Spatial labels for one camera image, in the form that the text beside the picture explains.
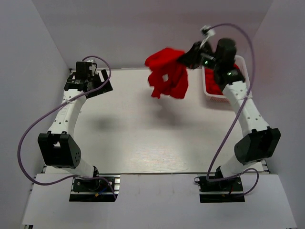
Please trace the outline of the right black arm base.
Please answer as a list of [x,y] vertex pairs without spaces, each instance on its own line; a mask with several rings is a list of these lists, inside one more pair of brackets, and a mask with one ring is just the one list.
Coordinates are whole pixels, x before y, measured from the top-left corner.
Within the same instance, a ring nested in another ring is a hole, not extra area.
[[201,203],[242,203],[245,202],[244,188],[240,177],[211,182],[207,176],[197,176],[194,183],[199,187]]

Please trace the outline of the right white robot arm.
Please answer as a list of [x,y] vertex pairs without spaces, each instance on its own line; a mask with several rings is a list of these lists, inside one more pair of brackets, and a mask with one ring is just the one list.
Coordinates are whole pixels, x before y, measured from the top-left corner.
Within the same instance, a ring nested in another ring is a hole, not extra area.
[[272,128],[261,116],[250,96],[250,87],[241,70],[235,67],[236,44],[228,38],[218,41],[216,51],[209,42],[196,42],[178,59],[190,69],[198,66],[213,70],[213,78],[236,114],[243,138],[234,146],[234,155],[216,170],[213,180],[220,190],[227,190],[233,178],[251,165],[270,158],[280,140],[278,128]]

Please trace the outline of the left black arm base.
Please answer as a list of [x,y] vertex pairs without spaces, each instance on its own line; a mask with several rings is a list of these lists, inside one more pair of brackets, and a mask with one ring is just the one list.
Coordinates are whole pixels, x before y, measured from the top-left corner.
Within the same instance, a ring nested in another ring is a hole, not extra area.
[[103,179],[73,179],[70,202],[115,202],[120,189],[120,175],[104,176]]

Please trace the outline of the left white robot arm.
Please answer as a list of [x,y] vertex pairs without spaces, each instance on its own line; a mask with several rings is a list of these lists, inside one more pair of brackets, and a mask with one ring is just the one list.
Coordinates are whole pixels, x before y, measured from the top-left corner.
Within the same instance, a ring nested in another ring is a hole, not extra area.
[[39,134],[38,144],[44,163],[48,166],[63,169],[71,174],[85,177],[84,184],[89,190],[100,187],[101,179],[96,176],[95,167],[88,164],[81,156],[81,149],[75,142],[73,135],[81,108],[87,99],[112,91],[110,82],[88,95],[74,101],[73,97],[85,91],[95,89],[103,84],[102,80],[108,79],[105,69],[86,80],[76,79],[77,73],[72,73],[64,86],[62,104],[53,124],[46,133]]

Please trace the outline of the red t shirt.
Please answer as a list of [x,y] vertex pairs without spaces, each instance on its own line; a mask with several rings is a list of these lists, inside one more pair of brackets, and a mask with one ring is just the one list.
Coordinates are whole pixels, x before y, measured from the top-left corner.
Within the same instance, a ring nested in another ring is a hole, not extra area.
[[145,60],[145,66],[151,70],[148,76],[149,86],[153,87],[151,97],[161,98],[169,95],[175,99],[184,99],[188,89],[186,66],[178,59],[184,55],[182,50],[166,47]]

